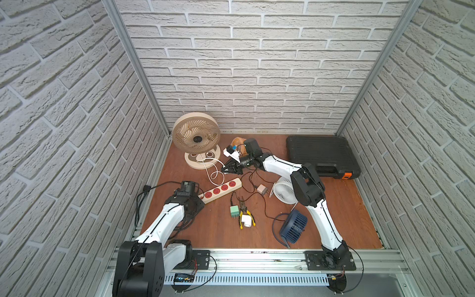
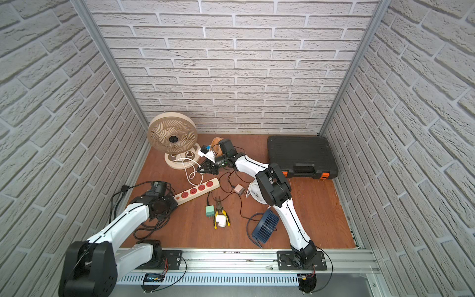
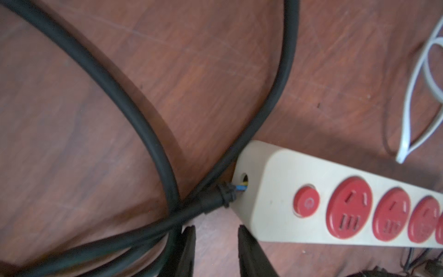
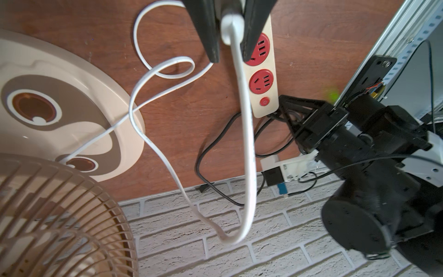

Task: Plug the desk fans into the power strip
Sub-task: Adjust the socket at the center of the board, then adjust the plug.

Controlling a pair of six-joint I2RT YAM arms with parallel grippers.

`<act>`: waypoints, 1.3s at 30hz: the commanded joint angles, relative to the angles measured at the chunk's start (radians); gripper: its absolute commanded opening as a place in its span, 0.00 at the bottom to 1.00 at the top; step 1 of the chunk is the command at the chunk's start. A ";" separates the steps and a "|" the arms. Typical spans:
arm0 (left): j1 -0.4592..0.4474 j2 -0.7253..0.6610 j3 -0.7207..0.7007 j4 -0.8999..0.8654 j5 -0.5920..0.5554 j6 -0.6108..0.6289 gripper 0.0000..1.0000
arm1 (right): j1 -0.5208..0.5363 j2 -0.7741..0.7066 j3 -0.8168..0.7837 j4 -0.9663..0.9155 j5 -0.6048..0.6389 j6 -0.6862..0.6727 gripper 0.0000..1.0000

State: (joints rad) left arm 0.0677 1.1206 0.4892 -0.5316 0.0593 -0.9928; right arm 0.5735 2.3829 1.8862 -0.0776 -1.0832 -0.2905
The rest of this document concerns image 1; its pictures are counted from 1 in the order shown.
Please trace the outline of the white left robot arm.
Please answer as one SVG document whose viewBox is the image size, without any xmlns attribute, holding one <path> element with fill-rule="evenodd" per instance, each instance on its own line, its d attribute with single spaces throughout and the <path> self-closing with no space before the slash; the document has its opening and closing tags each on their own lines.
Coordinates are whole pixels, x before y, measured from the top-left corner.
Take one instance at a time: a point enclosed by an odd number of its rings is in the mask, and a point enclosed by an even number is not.
<svg viewBox="0 0 475 297">
<path fill-rule="evenodd" d="M 198 183 L 181 182 L 148 229 L 136 239 L 123 242 L 116 260 L 114 297 L 158 297 L 166 275 L 190 260 L 192 245 L 189 240 L 165 244 L 179 223 L 194 219 L 204 208 L 199 191 Z"/>
</svg>

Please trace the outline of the beige power strip red sockets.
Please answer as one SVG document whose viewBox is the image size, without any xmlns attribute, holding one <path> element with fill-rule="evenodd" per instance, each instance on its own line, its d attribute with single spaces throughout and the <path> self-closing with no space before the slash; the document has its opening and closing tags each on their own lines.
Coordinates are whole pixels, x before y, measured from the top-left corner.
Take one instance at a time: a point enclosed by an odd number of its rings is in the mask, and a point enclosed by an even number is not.
<svg viewBox="0 0 475 297">
<path fill-rule="evenodd" d="M 222 184 L 221 186 L 217 186 L 216 188 L 213 188 L 209 191 L 205 191 L 204 194 L 199 195 L 199 198 L 204 202 L 204 204 L 208 204 L 241 188 L 241 180 L 239 178 L 235 178 Z"/>
</svg>

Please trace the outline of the green plug adapter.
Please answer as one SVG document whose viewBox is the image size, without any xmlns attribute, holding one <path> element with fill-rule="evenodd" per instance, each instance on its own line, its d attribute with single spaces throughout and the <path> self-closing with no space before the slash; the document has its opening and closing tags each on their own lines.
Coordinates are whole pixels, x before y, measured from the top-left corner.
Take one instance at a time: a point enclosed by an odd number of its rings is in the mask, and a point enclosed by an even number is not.
<svg viewBox="0 0 475 297">
<path fill-rule="evenodd" d="M 233 205 L 230 207 L 230 215 L 232 218 L 236 218 L 240 216 L 240 209 L 237 205 Z"/>
</svg>

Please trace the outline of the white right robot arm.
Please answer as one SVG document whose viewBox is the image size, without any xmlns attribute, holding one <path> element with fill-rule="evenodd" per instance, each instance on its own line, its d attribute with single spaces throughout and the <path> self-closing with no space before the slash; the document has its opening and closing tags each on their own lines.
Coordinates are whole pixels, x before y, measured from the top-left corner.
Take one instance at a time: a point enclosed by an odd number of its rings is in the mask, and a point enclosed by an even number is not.
<svg viewBox="0 0 475 297">
<path fill-rule="evenodd" d="M 243 174 L 243 169 L 254 167 L 289 179 L 298 202 L 308 209 L 314 220 L 325 254 L 335 262 L 351 254 L 350 247 L 332 220 L 326 202 L 325 186 L 314 165 L 291 163 L 264 152 L 253 138 L 246 139 L 237 146 L 227 146 L 223 154 L 229 158 L 221 168 L 224 174 Z"/>
</svg>

